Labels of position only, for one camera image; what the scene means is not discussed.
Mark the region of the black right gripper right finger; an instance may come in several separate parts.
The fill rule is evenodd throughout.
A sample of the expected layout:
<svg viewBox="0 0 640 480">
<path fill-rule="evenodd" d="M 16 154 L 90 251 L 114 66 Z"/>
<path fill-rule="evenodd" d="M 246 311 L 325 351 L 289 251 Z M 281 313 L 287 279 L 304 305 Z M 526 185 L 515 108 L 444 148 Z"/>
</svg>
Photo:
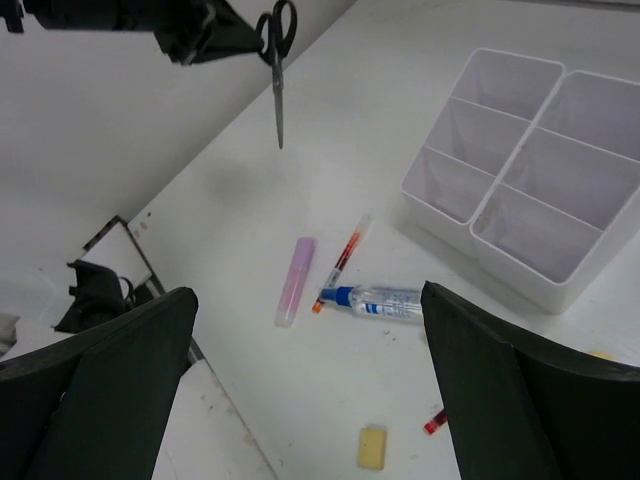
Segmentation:
<svg viewBox="0 0 640 480">
<path fill-rule="evenodd" d="M 464 479 L 636 479 L 639 370 L 513 325 L 442 285 L 426 339 Z"/>
</svg>

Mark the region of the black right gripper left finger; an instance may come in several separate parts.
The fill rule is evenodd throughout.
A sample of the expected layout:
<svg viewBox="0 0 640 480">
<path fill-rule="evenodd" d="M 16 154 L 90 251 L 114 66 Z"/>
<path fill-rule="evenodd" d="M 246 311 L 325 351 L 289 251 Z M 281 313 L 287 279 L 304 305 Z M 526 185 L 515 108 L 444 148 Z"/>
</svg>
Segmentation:
<svg viewBox="0 0 640 480">
<path fill-rule="evenodd" d="M 2 362 L 2 478 L 151 478 L 197 310 L 180 287 Z"/>
</svg>

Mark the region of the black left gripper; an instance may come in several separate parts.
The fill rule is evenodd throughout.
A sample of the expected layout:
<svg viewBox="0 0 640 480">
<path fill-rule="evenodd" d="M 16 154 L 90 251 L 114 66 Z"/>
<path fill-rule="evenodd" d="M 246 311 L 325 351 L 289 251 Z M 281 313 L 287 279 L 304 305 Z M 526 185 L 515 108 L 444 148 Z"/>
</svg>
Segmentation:
<svg viewBox="0 0 640 480">
<path fill-rule="evenodd" d="M 29 14 L 47 30 L 148 32 L 181 65 L 261 52 L 262 36 L 227 1 L 3 1 L 1 19 L 24 32 Z"/>
</svg>

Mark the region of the black handled scissors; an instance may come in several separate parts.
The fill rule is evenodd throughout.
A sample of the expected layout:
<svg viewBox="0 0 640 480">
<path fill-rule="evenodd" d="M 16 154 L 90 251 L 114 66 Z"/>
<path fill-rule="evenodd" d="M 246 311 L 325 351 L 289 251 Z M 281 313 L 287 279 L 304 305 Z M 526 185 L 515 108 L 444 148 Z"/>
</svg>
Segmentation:
<svg viewBox="0 0 640 480">
<path fill-rule="evenodd" d="M 260 58 L 272 72 L 272 90 L 276 119 L 277 142 L 284 148 L 284 75 L 283 60 L 288 56 L 298 27 L 298 14 L 292 1 L 276 1 L 271 12 L 264 12 L 256 24 L 256 32 L 264 40 Z"/>
</svg>

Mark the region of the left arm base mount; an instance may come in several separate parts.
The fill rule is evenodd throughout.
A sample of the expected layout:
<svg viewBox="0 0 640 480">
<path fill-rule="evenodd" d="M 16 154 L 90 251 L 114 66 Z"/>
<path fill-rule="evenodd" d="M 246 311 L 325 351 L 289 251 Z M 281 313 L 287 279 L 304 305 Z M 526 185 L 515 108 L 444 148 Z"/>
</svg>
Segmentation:
<svg viewBox="0 0 640 480">
<path fill-rule="evenodd" d="M 56 332 L 78 334 L 107 323 L 154 299 L 152 291 L 141 284 L 135 287 L 125 277 L 97 264 L 76 260 L 68 263 L 76 284 L 69 287 L 73 302 Z"/>
</svg>

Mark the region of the purple highlighter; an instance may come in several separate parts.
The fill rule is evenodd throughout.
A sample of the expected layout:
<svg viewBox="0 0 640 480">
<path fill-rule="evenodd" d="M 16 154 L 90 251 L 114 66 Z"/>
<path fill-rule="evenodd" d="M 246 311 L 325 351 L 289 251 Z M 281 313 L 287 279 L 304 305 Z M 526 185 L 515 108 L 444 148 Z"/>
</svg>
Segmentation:
<svg viewBox="0 0 640 480">
<path fill-rule="evenodd" d="M 314 238 L 300 237 L 297 240 L 276 310 L 274 323 L 278 328 L 289 328 L 294 322 L 315 246 Z"/>
</svg>

